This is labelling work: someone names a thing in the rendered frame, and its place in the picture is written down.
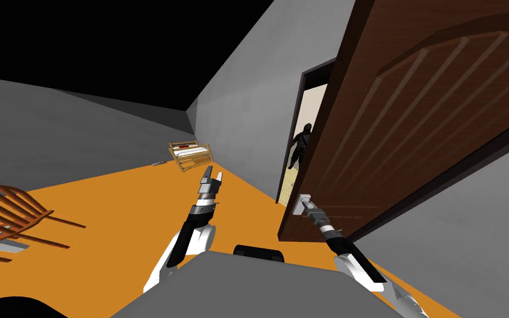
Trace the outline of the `dark human figure statue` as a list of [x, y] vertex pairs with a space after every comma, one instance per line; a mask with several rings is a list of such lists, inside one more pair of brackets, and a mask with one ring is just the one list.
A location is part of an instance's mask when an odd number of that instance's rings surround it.
[[301, 166], [305, 152], [308, 147], [312, 124], [307, 123], [304, 125], [302, 132], [298, 133], [291, 141], [291, 147], [295, 146], [295, 150], [290, 159], [288, 169], [292, 169], [297, 162]]

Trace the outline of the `silver door handle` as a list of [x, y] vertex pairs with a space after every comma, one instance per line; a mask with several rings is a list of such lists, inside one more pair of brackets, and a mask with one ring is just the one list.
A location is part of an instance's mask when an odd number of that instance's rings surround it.
[[293, 215], [303, 215], [305, 209], [311, 204], [311, 196], [308, 194], [300, 194], [295, 200], [292, 209]]

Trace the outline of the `brown wooden chair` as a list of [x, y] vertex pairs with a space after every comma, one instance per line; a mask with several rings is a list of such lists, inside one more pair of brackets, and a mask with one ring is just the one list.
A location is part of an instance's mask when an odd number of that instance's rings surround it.
[[[19, 239], [41, 243], [52, 247], [69, 249], [55, 241], [27, 235], [25, 232], [43, 220], [85, 229], [86, 226], [53, 216], [54, 211], [43, 207], [35, 198], [17, 187], [0, 185], [0, 245], [16, 247]], [[9, 263], [9, 258], [0, 257], [0, 263]]]

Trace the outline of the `brown wooden door leaf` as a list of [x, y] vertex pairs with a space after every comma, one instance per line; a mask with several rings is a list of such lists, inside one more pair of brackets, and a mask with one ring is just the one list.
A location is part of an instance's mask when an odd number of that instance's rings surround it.
[[352, 241], [509, 152], [509, 0], [355, 0], [280, 241]]

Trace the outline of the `light wooden slatted crib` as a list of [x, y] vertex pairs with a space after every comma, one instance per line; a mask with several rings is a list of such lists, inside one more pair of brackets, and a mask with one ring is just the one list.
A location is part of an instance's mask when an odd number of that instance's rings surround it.
[[182, 172], [210, 162], [215, 162], [209, 144], [169, 142], [168, 151]]

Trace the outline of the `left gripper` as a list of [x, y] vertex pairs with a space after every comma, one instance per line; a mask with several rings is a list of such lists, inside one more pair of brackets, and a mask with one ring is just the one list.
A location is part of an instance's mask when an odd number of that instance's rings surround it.
[[201, 195], [217, 195], [222, 181], [222, 172], [219, 172], [216, 179], [211, 178], [213, 167], [208, 166], [200, 180], [198, 193]]

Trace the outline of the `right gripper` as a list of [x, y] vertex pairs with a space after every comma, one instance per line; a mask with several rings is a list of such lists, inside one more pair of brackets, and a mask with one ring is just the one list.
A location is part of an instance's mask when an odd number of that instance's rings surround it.
[[325, 212], [313, 204], [310, 200], [302, 200], [303, 215], [306, 215], [313, 224], [316, 226], [327, 226], [329, 225], [329, 218]]

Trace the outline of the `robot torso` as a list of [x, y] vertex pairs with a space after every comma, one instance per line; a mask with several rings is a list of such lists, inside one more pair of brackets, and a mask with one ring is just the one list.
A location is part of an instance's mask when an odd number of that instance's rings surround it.
[[403, 318], [336, 271], [205, 251], [111, 318]]

